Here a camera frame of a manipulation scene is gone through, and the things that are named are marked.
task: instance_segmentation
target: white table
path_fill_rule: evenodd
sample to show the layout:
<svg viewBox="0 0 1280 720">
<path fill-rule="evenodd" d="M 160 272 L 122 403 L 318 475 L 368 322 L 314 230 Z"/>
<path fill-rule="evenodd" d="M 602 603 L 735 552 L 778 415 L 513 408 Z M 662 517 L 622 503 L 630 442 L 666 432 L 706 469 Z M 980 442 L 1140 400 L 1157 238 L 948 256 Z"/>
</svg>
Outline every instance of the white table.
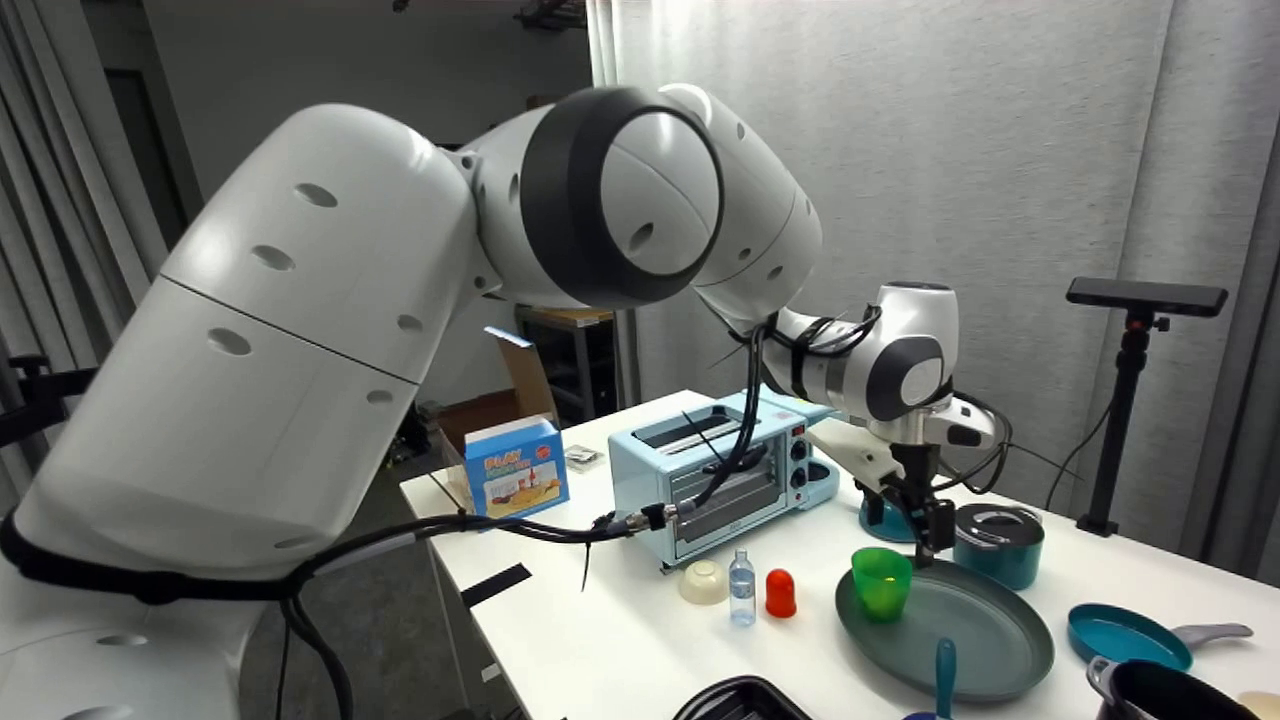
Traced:
<svg viewBox="0 0 1280 720">
<path fill-rule="evenodd" d="M 595 447 L 590 469 L 573 474 L 573 502 L 541 512 L 543 524 L 588 529 L 612 508 L 606 437 L 651 424 L 675 408 L 706 403 L 675 392 L 628 411 L 562 432 L 562 447 Z M 402 486 L 414 517 L 456 512 L 460 474 L 434 474 Z M 1093 716 L 1096 697 L 1083 663 L 1067 650 L 1067 607 L 1083 601 L 1125 603 L 1160 624 L 1244 622 L 1251 639 L 1195 652 L 1195 677 L 1238 693 L 1280 693 L 1280 592 L 1228 575 L 1218 569 L 1133 545 L 1077 531 L 1061 517 L 1043 517 L 1041 579 L 1024 601 L 1043 615 L 1055 639 L 1055 663 L 1041 689 L 1005 709 L 954 709 L 968 716 Z M 814 512 L 787 517 L 735 549 L 747 549 L 756 574 L 790 569 L 801 585 L 801 615 L 732 629 L 728 603 L 696 607 L 680 601 L 675 575 L 662 575 L 638 545 L 595 545 L 590 579 L 579 592 L 584 552 L 514 538 L 434 538 L 430 539 L 456 588 L 522 564 L 533 579 L 471 607 L 496 661 L 534 720 L 656 720 L 671 716 L 692 693 L 722 677 L 766 677 L 804 712 L 822 720 L 904 716 L 930 702 L 857 652 L 844 636 L 832 588 L 852 549 L 877 545 L 857 524 L 857 487 L 840 482 L 840 497 Z"/>
</svg>

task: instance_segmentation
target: blue box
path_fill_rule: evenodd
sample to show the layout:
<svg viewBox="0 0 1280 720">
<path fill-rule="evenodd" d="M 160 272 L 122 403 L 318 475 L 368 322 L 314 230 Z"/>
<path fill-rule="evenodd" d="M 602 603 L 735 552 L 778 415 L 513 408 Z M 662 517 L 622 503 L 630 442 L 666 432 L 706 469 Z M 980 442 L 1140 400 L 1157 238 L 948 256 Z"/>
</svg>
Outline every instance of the blue box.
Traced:
<svg viewBox="0 0 1280 720">
<path fill-rule="evenodd" d="M 562 444 L 543 415 L 464 437 L 477 517 L 529 517 L 566 502 Z"/>
</svg>

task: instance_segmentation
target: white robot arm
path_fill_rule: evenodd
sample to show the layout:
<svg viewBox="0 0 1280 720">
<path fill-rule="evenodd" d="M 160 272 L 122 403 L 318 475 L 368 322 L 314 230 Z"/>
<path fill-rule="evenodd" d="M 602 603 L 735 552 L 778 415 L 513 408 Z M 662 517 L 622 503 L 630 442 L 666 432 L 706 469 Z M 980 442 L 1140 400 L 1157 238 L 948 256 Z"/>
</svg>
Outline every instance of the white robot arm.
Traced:
<svg viewBox="0 0 1280 720">
<path fill-rule="evenodd" d="M 696 289 L 747 332 L 814 249 L 790 173 L 699 90 L 577 92 L 460 151 L 365 110 L 294 111 L 170 249 L 0 524 L 2 716 L 234 716 L 259 603 L 217 596 L 348 529 L 464 293 Z"/>
<path fill-rule="evenodd" d="M 860 421 L 872 442 L 852 455 L 872 517 L 891 502 L 914 529 L 914 552 L 953 545 L 953 503 L 937 502 L 939 447 L 992 444 L 997 421 L 953 392 L 961 304 L 943 284 L 880 284 L 864 322 L 776 314 L 764 359 L 795 395 Z"/>
</svg>

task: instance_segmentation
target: red cup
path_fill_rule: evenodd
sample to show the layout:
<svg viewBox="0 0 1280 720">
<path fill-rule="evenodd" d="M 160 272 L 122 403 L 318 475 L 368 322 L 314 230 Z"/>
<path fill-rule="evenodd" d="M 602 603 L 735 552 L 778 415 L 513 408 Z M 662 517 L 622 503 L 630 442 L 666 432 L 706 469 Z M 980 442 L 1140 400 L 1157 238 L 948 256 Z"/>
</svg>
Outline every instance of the red cup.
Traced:
<svg viewBox="0 0 1280 720">
<path fill-rule="evenodd" d="M 795 579 L 782 569 L 771 569 L 764 579 L 764 613 L 776 622 L 795 615 Z"/>
</svg>

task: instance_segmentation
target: green cup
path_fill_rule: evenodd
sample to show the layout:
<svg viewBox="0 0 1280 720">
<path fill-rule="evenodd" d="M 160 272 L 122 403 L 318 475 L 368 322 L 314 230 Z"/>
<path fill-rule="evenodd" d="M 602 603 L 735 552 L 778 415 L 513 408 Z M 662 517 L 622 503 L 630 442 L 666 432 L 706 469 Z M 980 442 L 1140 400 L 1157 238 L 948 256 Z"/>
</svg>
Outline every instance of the green cup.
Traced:
<svg viewBox="0 0 1280 720">
<path fill-rule="evenodd" d="M 899 622 L 913 596 L 913 559 L 891 549 L 852 552 L 852 592 L 872 624 Z"/>
</svg>

